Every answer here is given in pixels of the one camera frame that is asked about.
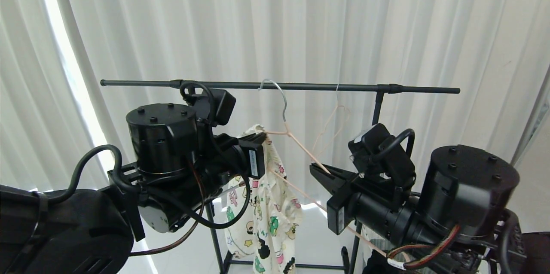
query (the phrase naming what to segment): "white floor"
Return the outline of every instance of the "white floor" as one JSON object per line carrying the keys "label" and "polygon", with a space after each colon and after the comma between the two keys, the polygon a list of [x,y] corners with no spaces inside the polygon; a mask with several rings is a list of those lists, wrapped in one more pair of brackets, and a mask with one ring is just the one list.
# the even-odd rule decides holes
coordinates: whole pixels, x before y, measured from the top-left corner
{"label": "white floor", "polygon": [[[220,213],[221,204],[215,204],[216,213]],[[149,248],[163,246],[178,239],[187,228],[176,234],[160,234],[146,226],[146,241]],[[227,250],[223,231],[218,231],[222,258]],[[304,210],[304,221],[296,229],[296,260],[301,264],[342,265],[340,249],[348,247],[351,254],[353,235],[344,232],[335,235],[327,227],[327,220],[317,209]],[[136,244],[134,250],[142,248]],[[363,261],[359,256],[355,272],[361,273]],[[218,274],[218,264],[210,230],[199,225],[194,233],[179,247],[163,254],[151,257],[132,257],[128,260],[122,274]],[[231,265],[229,274],[251,273],[252,266]],[[343,271],[297,268],[296,274],[342,274]]]}

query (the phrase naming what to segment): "hanger hook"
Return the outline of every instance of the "hanger hook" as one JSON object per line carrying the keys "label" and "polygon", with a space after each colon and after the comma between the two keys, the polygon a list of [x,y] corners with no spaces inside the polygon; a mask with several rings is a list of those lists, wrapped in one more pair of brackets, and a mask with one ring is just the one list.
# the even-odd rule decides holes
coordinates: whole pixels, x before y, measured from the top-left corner
{"label": "hanger hook", "polygon": [[263,83],[267,81],[267,82],[271,82],[273,83],[273,85],[275,85],[275,87],[281,92],[281,94],[283,95],[283,100],[284,100],[284,108],[283,108],[283,121],[286,122],[287,121],[287,118],[285,117],[285,112],[287,111],[287,96],[284,94],[283,92],[283,89],[279,86],[279,84],[277,84],[277,82],[273,81],[273,80],[270,80],[270,79],[263,79],[263,81],[261,82],[260,84],[260,87],[258,88],[258,90],[263,90]]}

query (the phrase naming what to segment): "horizontal rod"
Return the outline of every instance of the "horizontal rod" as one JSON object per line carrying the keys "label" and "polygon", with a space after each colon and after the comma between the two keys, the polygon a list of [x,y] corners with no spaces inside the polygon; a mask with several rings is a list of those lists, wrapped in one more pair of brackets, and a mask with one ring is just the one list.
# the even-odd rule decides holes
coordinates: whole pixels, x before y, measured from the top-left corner
{"label": "horizontal rod", "polygon": [[[101,86],[153,86],[179,88],[183,80],[171,81],[122,81],[101,80]],[[209,88],[258,89],[259,82],[200,82]],[[397,94],[399,92],[427,92],[434,94],[459,94],[460,88],[402,86],[398,84],[315,84],[315,83],[277,83],[283,90],[320,90],[320,91],[373,91]],[[274,84],[266,82],[264,89],[277,89]]]}
{"label": "horizontal rod", "polygon": [[[246,262],[244,260],[231,260],[231,264],[244,264],[251,265],[253,262]],[[341,265],[317,265],[317,264],[296,264],[296,268],[322,268],[324,270],[345,270]]]}

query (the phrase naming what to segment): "clothing rack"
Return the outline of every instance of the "clothing rack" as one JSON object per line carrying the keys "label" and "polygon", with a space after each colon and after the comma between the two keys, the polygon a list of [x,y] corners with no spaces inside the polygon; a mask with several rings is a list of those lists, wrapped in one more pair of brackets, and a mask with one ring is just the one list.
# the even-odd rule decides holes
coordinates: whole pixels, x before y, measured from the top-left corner
{"label": "clothing rack", "polygon": [[[180,88],[181,82],[184,80],[171,80],[171,81],[119,81],[119,80],[101,80],[102,86],[152,86],[152,87],[171,87]],[[260,87],[259,82],[201,82],[209,88],[223,88],[223,89],[258,89]],[[375,98],[375,110],[373,113],[373,125],[379,122],[380,109],[384,99],[384,94],[399,94],[401,92],[425,92],[432,94],[459,94],[460,88],[442,88],[442,87],[419,87],[419,86],[402,86],[399,84],[377,84],[377,85],[364,85],[364,84],[314,84],[314,83],[277,83],[283,90],[316,90],[316,91],[357,91],[357,92],[376,92]],[[277,89],[274,84],[265,83],[263,89]],[[206,206],[206,215],[208,220],[214,221],[214,205],[212,202]],[[363,230],[363,224],[356,221],[356,231],[361,234]],[[218,235],[216,230],[210,229],[212,235],[212,241],[214,243],[214,250],[216,251],[216,259],[218,261],[218,267],[220,268],[220,274],[228,274],[231,264],[244,264],[252,265],[253,262],[247,262],[244,260],[233,260],[230,252],[226,253],[224,259],[220,251],[220,243],[218,242]],[[355,237],[353,241],[353,248],[351,250],[351,259],[348,259],[348,249],[342,247],[340,254],[342,255],[342,266],[334,265],[311,265],[311,264],[296,264],[296,268],[318,268],[324,270],[339,270],[344,271],[345,274],[353,274],[355,270],[355,263],[357,261],[357,252],[359,250],[359,238]]]}

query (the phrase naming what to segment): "cartoon print fabric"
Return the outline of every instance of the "cartoon print fabric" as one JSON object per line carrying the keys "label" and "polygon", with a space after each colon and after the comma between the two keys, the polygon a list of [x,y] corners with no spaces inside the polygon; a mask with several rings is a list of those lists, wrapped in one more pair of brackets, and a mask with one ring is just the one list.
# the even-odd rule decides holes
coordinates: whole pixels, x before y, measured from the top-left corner
{"label": "cartoon print fabric", "polygon": [[[261,125],[254,125],[242,136],[263,132]],[[242,218],[225,229],[227,247],[234,258],[255,255],[255,274],[294,274],[294,239],[296,227],[302,220],[302,209],[294,193],[274,170],[286,177],[286,173],[269,137],[263,143],[265,175],[251,179],[252,192],[247,210]],[[237,176],[229,186],[239,184]],[[239,213],[245,201],[246,188],[239,187],[227,196],[227,219]]]}

